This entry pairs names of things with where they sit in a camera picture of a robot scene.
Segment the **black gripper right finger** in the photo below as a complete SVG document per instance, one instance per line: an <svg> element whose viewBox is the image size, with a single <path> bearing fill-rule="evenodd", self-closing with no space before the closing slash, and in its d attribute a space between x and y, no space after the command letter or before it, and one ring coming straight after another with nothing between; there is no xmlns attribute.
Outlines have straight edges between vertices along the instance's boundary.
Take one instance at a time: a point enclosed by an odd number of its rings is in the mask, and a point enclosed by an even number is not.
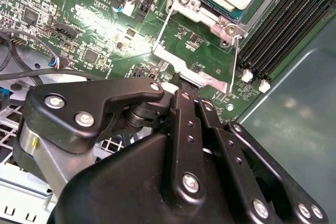
<svg viewBox="0 0 336 224"><path fill-rule="evenodd" d="M192 223L328 223L321 206L238 123L189 85L202 124L207 197Z"/></svg>

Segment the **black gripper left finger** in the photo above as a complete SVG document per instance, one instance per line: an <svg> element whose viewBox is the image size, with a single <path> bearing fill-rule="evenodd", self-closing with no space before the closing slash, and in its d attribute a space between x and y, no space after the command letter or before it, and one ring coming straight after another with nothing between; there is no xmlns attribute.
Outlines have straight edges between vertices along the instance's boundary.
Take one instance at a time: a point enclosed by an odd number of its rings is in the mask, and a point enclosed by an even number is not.
<svg viewBox="0 0 336 224"><path fill-rule="evenodd" d="M78 173L150 136L202 140L193 85L181 78L158 84L147 77L45 84L26 97L18 146L24 168L34 164L59 201ZM174 169L172 191L195 205L205 200L198 177Z"/></svg>

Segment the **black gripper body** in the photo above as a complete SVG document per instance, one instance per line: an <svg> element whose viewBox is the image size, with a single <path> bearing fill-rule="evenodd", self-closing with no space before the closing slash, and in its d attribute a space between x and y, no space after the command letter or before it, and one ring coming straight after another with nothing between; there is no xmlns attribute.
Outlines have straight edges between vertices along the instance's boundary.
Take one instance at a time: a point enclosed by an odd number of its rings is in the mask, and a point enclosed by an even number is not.
<svg viewBox="0 0 336 224"><path fill-rule="evenodd" d="M205 200L191 205L172 191L174 169L198 177ZM63 189L52 223L247 223L227 199L202 140L146 137L78 173Z"/></svg>

